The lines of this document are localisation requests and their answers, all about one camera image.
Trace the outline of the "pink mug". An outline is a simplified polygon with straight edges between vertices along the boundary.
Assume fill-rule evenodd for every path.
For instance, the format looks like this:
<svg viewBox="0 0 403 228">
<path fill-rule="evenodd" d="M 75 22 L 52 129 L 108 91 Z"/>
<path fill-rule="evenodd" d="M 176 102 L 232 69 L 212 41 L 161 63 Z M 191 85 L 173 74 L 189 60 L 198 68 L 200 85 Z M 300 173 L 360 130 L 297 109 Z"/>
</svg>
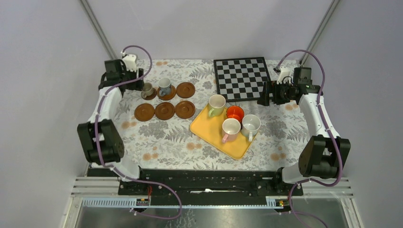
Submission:
<svg viewBox="0 0 403 228">
<path fill-rule="evenodd" d="M 235 118 L 228 118 L 222 123 L 222 143 L 233 142 L 237 139 L 241 129 L 240 122 Z"/>
</svg>

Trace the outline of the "orange enamel mug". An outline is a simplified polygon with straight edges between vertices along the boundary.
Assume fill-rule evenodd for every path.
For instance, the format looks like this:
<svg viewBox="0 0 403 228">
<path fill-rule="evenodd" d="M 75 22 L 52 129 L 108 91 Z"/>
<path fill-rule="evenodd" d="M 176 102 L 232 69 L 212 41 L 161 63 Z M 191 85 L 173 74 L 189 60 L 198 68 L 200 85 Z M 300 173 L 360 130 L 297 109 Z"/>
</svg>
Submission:
<svg viewBox="0 0 403 228">
<path fill-rule="evenodd" d="M 232 105 L 226 110 L 227 119 L 233 118 L 236 119 L 239 123 L 242 123 L 242 119 L 244 118 L 244 110 L 237 105 Z"/>
</svg>

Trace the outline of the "brown wooden coaster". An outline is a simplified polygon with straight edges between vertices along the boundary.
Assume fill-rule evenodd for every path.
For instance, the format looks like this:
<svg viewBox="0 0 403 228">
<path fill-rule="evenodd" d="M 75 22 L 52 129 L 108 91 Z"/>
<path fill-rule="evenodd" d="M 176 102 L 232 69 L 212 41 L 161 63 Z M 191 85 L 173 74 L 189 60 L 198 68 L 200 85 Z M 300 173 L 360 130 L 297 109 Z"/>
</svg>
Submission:
<svg viewBox="0 0 403 228">
<path fill-rule="evenodd" d="M 146 122 L 153 118 L 155 114 L 154 107 L 151 104 L 143 103 L 136 107 L 134 116 L 138 121 Z"/>
<path fill-rule="evenodd" d="M 158 96 L 158 98 L 160 100 L 168 101 L 168 100 L 173 99 L 175 97 L 175 95 L 176 95 L 176 88 L 173 85 L 171 85 L 171 92 L 168 95 L 162 96 L 162 95 L 160 95 L 160 91 L 161 91 L 161 88 L 158 88 L 157 89 L 157 96 Z"/>
<path fill-rule="evenodd" d="M 172 103 L 163 102 L 156 106 L 155 116 L 160 120 L 169 120 L 175 114 L 175 107 Z"/>
<path fill-rule="evenodd" d="M 176 94 L 180 98 L 190 98 L 195 94 L 195 86 L 190 82 L 180 83 L 176 88 Z"/>
<path fill-rule="evenodd" d="M 181 101 L 175 106 L 175 114 L 182 119 L 189 119 L 195 114 L 195 106 L 190 101 Z"/>
</svg>

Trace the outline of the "small grey cup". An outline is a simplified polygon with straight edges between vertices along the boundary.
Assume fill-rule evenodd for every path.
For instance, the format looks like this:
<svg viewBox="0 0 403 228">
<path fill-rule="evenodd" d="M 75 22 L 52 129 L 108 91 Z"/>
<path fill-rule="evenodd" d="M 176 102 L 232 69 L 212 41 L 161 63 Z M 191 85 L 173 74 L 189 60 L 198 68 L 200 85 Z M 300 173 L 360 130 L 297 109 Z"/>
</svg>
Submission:
<svg viewBox="0 0 403 228">
<path fill-rule="evenodd" d="M 141 97 L 145 99 L 149 96 L 152 96 L 153 93 L 154 93 L 153 85 L 151 83 L 145 83 L 141 91 Z"/>
</svg>

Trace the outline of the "small dark brown coaster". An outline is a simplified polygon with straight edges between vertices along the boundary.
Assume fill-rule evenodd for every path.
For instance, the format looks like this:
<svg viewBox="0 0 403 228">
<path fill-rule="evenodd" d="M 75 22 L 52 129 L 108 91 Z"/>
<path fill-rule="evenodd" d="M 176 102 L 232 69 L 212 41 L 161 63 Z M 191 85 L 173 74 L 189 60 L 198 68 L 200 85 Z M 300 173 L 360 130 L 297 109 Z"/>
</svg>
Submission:
<svg viewBox="0 0 403 228">
<path fill-rule="evenodd" d="M 148 91 L 141 92 L 141 98 L 144 100 L 153 100 L 157 96 L 157 91 L 155 88 L 151 88 Z"/>
</svg>

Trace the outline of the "blue grey mug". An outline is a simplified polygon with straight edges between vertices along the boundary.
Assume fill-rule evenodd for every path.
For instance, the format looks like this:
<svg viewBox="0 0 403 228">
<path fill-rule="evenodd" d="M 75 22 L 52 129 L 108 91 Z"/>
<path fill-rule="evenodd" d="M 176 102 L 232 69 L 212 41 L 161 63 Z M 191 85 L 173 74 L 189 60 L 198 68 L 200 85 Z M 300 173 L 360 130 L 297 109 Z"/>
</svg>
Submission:
<svg viewBox="0 0 403 228">
<path fill-rule="evenodd" d="M 171 89 L 171 80 L 167 77 L 161 78 L 158 81 L 158 86 L 159 86 L 159 92 L 158 95 L 159 96 L 166 96 L 169 95 L 172 91 Z"/>
</svg>

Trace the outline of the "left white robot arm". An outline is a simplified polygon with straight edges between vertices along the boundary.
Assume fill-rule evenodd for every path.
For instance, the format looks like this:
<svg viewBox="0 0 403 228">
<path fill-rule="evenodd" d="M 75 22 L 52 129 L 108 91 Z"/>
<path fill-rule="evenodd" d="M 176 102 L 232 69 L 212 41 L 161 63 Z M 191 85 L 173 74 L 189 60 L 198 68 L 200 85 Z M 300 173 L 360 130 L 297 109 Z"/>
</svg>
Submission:
<svg viewBox="0 0 403 228">
<path fill-rule="evenodd" d="M 122 181 L 130 181 L 135 195 L 147 191 L 147 183 L 140 178 L 140 167 L 131 166 L 124 158 L 123 140 L 115 127 L 114 117 L 126 90 L 141 91 L 144 81 L 142 68 L 136 65 L 136 55 L 105 61 L 105 73 L 98 86 L 99 98 L 89 120 L 77 126 L 77 133 L 86 160 L 96 168 L 109 168 Z"/>
</svg>

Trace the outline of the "white mug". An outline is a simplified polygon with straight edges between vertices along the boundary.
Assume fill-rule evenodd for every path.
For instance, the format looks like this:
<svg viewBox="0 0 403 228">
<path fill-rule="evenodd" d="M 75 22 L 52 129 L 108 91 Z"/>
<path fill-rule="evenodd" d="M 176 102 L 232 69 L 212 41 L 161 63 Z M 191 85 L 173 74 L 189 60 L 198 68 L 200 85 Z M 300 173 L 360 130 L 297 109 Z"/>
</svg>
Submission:
<svg viewBox="0 0 403 228">
<path fill-rule="evenodd" d="M 253 137 L 258 133 L 261 127 L 260 119 L 256 115 L 248 114 L 243 117 L 241 123 L 241 134 L 248 140 L 248 142 L 252 142 Z"/>
</svg>

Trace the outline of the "green mug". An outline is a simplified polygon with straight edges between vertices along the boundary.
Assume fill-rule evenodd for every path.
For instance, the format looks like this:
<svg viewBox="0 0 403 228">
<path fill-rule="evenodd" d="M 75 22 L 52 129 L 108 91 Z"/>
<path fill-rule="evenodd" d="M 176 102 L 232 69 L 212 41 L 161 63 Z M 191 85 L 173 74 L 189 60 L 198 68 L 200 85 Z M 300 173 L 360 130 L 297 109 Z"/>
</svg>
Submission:
<svg viewBox="0 0 403 228">
<path fill-rule="evenodd" d="M 226 98 L 222 95 L 213 95 L 209 98 L 208 116 L 215 117 L 222 114 L 226 105 Z"/>
</svg>

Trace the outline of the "yellow plastic tray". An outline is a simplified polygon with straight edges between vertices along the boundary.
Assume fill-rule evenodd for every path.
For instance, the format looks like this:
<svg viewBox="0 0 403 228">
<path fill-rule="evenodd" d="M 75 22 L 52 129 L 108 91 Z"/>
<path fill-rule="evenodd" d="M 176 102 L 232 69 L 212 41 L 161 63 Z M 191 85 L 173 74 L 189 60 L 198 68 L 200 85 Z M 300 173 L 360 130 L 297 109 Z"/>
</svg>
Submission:
<svg viewBox="0 0 403 228">
<path fill-rule="evenodd" d="M 222 124 L 226 120 L 226 114 L 223 112 L 210 118 L 208 112 L 208 106 L 205 106 L 190 124 L 190 131 L 231 158 L 241 159 L 252 142 L 239 133 L 235 141 L 222 143 Z"/>
</svg>

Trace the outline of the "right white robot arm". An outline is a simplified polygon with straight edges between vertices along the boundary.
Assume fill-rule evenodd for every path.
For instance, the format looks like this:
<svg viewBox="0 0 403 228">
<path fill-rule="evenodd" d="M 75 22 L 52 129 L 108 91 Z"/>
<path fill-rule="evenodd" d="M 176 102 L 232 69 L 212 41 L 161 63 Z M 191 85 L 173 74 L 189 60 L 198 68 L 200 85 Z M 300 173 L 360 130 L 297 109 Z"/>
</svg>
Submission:
<svg viewBox="0 0 403 228">
<path fill-rule="evenodd" d="M 290 69 L 279 66 L 274 71 L 278 79 L 264 83 L 258 104 L 282 105 L 295 101 L 306 120 L 310 139 L 296 164 L 278 170 L 280 178 L 273 181 L 273 191 L 284 196 L 291 190 L 291 184 L 308 181 L 329 187 L 337 185 L 351 143 L 340 137 L 330 121 L 324 105 L 323 86 L 313 84 L 309 67 L 296 67 L 293 74 Z"/>
</svg>

